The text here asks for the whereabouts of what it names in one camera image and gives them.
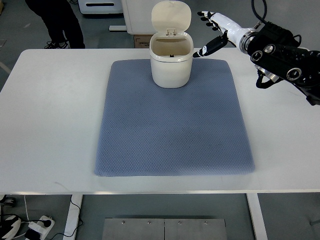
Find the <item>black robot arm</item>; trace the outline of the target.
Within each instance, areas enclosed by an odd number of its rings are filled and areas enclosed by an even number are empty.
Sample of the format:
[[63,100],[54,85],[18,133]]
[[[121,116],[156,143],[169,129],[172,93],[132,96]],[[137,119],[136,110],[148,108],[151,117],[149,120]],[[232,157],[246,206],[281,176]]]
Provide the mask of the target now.
[[251,1],[254,15],[263,28],[241,44],[257,68],[256,87],[267,89],[287,81],[306,96],[311,104],[320,104],[320,52],[300,48],[302,37],[293,35],[272,22],[265,21],[267,3],[264,0],[263,16],[258,15]]

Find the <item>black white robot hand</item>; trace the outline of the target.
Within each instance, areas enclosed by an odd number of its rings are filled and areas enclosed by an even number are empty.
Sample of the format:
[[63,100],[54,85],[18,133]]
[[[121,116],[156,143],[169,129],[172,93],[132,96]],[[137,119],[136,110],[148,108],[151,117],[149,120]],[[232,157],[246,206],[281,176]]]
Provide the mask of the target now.
[[194,58],[209,56],[232,43],[240,52],[247,54],[250,38],[256,34],[253,28],[243,28],[238,23],[218,12],[200,11],[197,13],[206,25],[212,27],[214,31],[222,32],[200,50],[193,54]]

